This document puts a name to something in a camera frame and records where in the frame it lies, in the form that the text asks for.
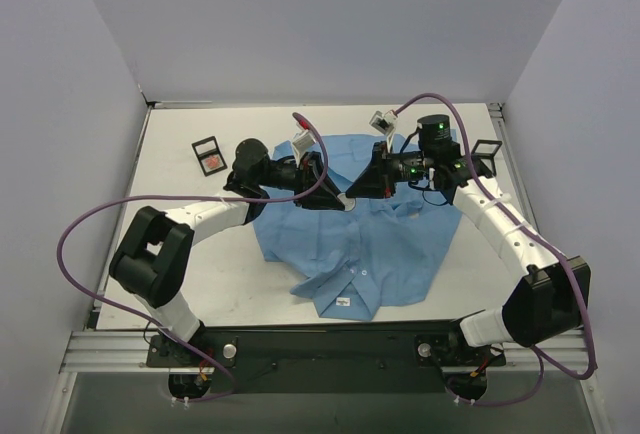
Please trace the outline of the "round blue badge pin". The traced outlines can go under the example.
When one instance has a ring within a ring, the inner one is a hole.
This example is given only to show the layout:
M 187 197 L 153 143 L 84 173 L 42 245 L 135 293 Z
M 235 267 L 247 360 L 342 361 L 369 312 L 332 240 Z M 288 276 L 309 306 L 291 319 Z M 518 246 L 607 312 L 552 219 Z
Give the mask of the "round blue badge pin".
M 356 201 L 347 197 L 345 193 L 340 193 L 338 195 L 338 199 L 341 201 L 346 211 L 350 211 L 355 207 Z

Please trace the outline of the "blue button-up shirt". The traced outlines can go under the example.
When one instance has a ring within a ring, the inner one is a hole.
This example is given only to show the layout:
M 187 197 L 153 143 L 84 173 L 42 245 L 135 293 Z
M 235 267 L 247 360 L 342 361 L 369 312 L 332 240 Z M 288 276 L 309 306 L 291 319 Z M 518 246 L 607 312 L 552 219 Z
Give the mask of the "blue button-up shirt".
M 460 219 L 441 195 L 400 183 L 392 198 L 360 199 L 348 212 L 269 204 L 253 227 L 265 261 L 301 275 L 290 292 L 318 316 L 370 321 L 426 298 Z

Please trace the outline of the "red maple leaf brooch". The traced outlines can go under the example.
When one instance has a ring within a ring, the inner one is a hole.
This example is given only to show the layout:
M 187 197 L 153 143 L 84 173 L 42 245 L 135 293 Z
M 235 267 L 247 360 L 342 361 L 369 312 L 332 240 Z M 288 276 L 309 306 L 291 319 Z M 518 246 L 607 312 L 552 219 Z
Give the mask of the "red maple leaf brooch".
M 206 160 L 207 168 L 216 171 L 224 167 L 224 163 L 219 155 L 209 156 Z

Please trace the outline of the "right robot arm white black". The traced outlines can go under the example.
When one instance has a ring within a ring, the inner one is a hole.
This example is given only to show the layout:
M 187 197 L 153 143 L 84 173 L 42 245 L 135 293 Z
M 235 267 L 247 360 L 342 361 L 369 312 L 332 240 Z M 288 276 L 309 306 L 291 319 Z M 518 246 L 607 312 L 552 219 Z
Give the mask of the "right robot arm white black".
M 463 213 L 488 241 L 517 284 L 505 303 L 463 318 L 460 331 L 470 347 L 514 342 L 532 347 L 582 325 L 580 308 L 589 290 L 590 270 L 579 258 L 560 262 L 500 189 L 480 155 L 464 155 L 451 136 L 449 118 L 429 115 L 417 122 L 415 151 L 392 148 L 397 117 L 373 115 L 371 126 L 384 135 L 371 160 L 347 190 L 351 199 L 387 199 L 399 183 L 438 192 Z

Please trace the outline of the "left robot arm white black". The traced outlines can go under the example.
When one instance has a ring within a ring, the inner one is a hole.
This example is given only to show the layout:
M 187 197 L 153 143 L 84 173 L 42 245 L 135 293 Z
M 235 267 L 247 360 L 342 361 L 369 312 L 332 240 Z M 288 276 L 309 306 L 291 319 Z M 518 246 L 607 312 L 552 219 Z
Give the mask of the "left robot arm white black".
M 210 348 L 204 340 L 204 324 L 181 293 L 192 247 L 228 228 L 253 222 L 269 199 L 268 187 L 298 195 L 319 183 L 294 204 L 308 210 L 352 210 L 355 202 L 330 178 L 320 178 L 324 168 L 318 152 L 273 160 L 261 141 L 250 138 L 235 151 L 224 186 L 231 195 L 229 202 L 138 210 L 111 260 L 109 275 L 173 335 L 169 352 L 179 363 L 196 364 Z

